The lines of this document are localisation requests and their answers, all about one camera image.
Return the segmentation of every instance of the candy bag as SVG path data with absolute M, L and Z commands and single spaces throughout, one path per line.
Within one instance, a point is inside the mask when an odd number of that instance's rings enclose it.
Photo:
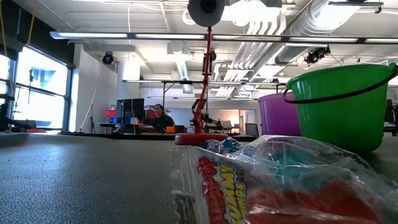
M 236 152 L 209 150 L 171 148 L 179 223 L 398 223 L 397 191 L 335 146 L 262 136 Z

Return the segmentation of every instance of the ceiling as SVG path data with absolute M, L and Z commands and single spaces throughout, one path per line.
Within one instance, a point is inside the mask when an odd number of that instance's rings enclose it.
M 36 1 L 14 0 L 24 9 L 33 12 L 33 4 Z M 38 0 L 37 17 L 58 31 L 90 31 L 90 32 L 127 32 L 127 11 L 130 4 L 105 4 L 102 2 L 84 2 L 73 0 Z M 294 0 L 296 6 L 287 11 L 287 21 L 303 8 L 309 0 Z M 332 35 L 338 36 L 381 36 L 398 37 L 398 1 L 382 0 L 383 11 L 396 12 L 386 13 L 356 13 L 347 23 L 338 28 Z M 130 8 L 131 32 L 172 32 L 172 33 L 205 33 L 206 28 L 198 25 L 187 25 L 182 20 L 185 6 L 164 5 L 165 18 L 162 15 L 160 5 L 149 5 L 146 7 L 133 5 Z M 230 21 L 220 21 L 213 27 L 215 34 L 244 34 L 248 27 L 238 27 Z M 162 57 L 166 55 L 168 41 L 149 40 L 100 40 L 90 41 L 92 46 L 109 44 L 131 44 L 134 45 L 147 62 L 142 66 L 142 73 L 146 77 L 156 74 L 169 74 L 175 69 L 173 62 L 165 62 Z M 189 42 L 190 51 L 195 54 L 187 62 L 189 70 L 201 70 L 205 42 Z M 233 60 L 241 43 L 239 42 L 213 42 L 212 48 L 217 53 L 217 61 Z M 335 56 L 327 57 L 321 63 L 310 70 L 323 69 L 337 66 L 338 60 L 343 65 L 357 63 L 356 57 L 362 62 L 381 62 L 381 57 L 397 56 L 396 45 L 330 45 L 331 52 Z M 92 52 L 102 57 L 104 52 Z M 127 60 L 127 52 L 115 52 L 115 57 Z M 296 67 L 285 68 L 281 75 L 294 77 L 308 71 L 303 68 L 302 58 L 298 58 L 293 64 Z

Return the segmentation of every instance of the table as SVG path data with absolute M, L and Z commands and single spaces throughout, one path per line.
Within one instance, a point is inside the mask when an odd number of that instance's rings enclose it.
M 176 223 L 173 136 L 93 136 L 0 134 L 1 223 Z M 380 149 L 363 156 L 393 180 L 397 143 L 385 137 Z

